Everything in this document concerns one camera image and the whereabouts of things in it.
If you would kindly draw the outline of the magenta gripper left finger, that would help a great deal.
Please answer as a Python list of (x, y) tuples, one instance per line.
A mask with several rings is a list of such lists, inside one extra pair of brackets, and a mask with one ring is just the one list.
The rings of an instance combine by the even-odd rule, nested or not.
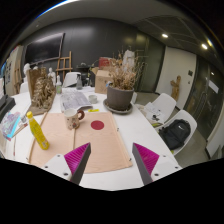
[(86, 164), (91, 154), (91, 144), (86, 143), (64, 155), (72, 173), (70, 181), (78, 185), (82, 179)]

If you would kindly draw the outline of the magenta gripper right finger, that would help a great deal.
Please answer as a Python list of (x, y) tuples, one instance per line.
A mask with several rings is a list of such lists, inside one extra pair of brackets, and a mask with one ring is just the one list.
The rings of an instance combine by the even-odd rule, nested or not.
[(148, 185), (152, 183), (153, 180), (151, 174), (158, 162), (159, 155), (137, 143), (133, 144), (132, 153), (138, 166), (143, 184)]

